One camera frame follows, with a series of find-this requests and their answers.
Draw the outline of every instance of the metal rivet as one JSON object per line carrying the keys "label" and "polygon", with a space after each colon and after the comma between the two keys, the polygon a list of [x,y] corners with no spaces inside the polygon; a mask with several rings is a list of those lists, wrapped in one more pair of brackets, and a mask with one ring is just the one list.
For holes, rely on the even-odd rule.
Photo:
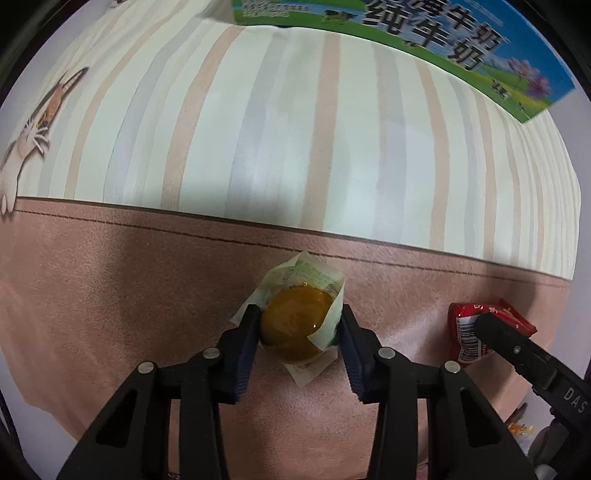
{"label": "metal rivet", "polygon": [[457,374],[462,369],[462,367],[460,367],[460,364],[453,360],[445,362],[445,365],[443,366],[445,370],[447,370],[451,374]]}
{"label": "metal rivet", "polygon": [[138,372],[142,375],[149,374],[154,369],[154,364],[152,362],[141,362],[138,365]]}
{"label": "metal rivet", "polygon": [[378,355],[381,358],[389,360],[391,358],[394,358],[394,356],[396,355],[396,350],[390,348],[389,346],[383,346],[381,349],[378,350]]}
{"label": "metal rivet", "polygon": [[218,350],[215,347],[206,348],[203,351],[203,356],[208,360],[211,360],[212,358],[217,358],[218,356],[220,356],[220,350]]}

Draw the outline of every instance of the barcode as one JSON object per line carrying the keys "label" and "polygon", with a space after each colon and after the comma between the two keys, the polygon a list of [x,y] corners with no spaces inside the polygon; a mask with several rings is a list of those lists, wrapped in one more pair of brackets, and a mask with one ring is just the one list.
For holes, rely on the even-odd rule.
{"label": "barcode", "polygon": [[457,338],[460,340],[458,360],[466,364],[480,360],[481,342],[474,334],[474,317],[457,319]]}

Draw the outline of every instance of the wrapped pastry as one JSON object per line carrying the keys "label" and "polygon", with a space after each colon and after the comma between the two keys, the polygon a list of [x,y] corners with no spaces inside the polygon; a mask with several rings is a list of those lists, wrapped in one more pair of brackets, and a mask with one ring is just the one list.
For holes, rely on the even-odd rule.
{"label": "wrapped pastry", "polygon": [[258,305],[261,344],[306,385],[337,358],[344,287],[342,273],[302,252],[269,270],[231,321],[237,325],[247,305]]}

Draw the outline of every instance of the plastic wrapper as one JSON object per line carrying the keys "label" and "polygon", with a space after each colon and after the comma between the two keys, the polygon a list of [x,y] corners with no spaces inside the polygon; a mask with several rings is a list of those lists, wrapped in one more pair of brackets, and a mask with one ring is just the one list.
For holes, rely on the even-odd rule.
{"label": "plastic wrapper", "polygon": [[281,291],[295,286],[310,286],[326,292],[333,299],[320,327],[307,336],[319,355],[310,362],[297,365],[284,364],[295,383],[304,386],[338,358],[336,328],[343,310],[345,277],[341,272],[302,252],[281,265],[272,268],[263,277],[257,289],[242,304],[231,322],[240,323],[246,307],[256,304],[265,311],[271,300]]}
{"label": "plastic wrapper", "polygon": [[463,367],[493,353],[493,350],[474,334],[474,322],[483,313],[494,314],[528,338],[538,331],[503,299],[500,299],[498,305],[452,303],[447,317],[447,327],[452,340],[451,357]]}

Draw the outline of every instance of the brown stripe line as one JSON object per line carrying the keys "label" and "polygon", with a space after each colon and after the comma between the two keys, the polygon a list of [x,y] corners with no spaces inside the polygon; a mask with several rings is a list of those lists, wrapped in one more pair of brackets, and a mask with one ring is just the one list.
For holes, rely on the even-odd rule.
{"label": "brown stripe line", "polygon": [[340,38],[333,32],[324,36],[316,116],[310,147],[310,164],[300,226],[322,230],[335,142],[336,112],[339,101]]}
{"label": "brown stripe line", "polygon": [[84,150],[84,146],[86,144],[86,140],[88,139],[88,134],[90,132],[90,127],[92,126],[92,122],[95,120],[95,116],[97,111],[99,110],[100,103],[105,98],[105,95],[109,88],[113,85],[119,74],[123,71],[123,69],[127,66],[129,61],[134,57],[137,51],[150,39],[150,37],[164,25],[168,20],[170,20],[173,16],[175,16],[178,12],[180,12],[188,3],[189,0],[181,0],[172,11],[166,15],[166,17],[157,21],[154,25],[152,25],[149,29],[147,29],[131,46],[131,48],[123,55],[120,61],[117,62],[117,65],[109,72],[105,81],[100,84],[99,89],[96,91],[94,97],[92,98],[86,113],[84,114],[84,118],[82,119],[82,123],[80,124],[80,129],[78,130],[78,136],[76,137],[76,143],[74,144],[74,150],[72,151],[72,158],[70,159],[70,167],[68,168],[68,176],[66,179],[66,189],[64,192],[65,199],[73,199],[76,194],[76,184],[78,183],[78,174],[80,173],[80,162],[82,160],[82,151]]}
{"label": "brown stripe line", "polygon": [[450,150],[449,138],[441,101],[437,96],[435,82],[431,71],[424,60],[415,60],[418,75],[423,84],[427,109],[433,132],[433,153],[435,157],[435,191],[433,193],[433,209],[431,210],[431,226],[429,230],[429,248],[443,250],[445,243],[445,220],[447,200],[449,197]]}
{"label": "brown stripe line", "polygon": [[483,95],[474,90],[476,110],[482,133],[484,147],[485,173],[485,197],[484,197],[484,238],[482,258],[492,260],[495,254],[495,222],[496,222],[496,179],[495,157],[492,149],[491,119],[486,110]]}
{"label": "brown stripe line", "polygon": [[197,75],[185,94],[164,166],[162,197],[160,199],[160,206],[163,209],[178,210],[187,156],[203,104],[224,55],[242,30],[244,27],[236,27],[235,25],[224,30],[207,52]]}

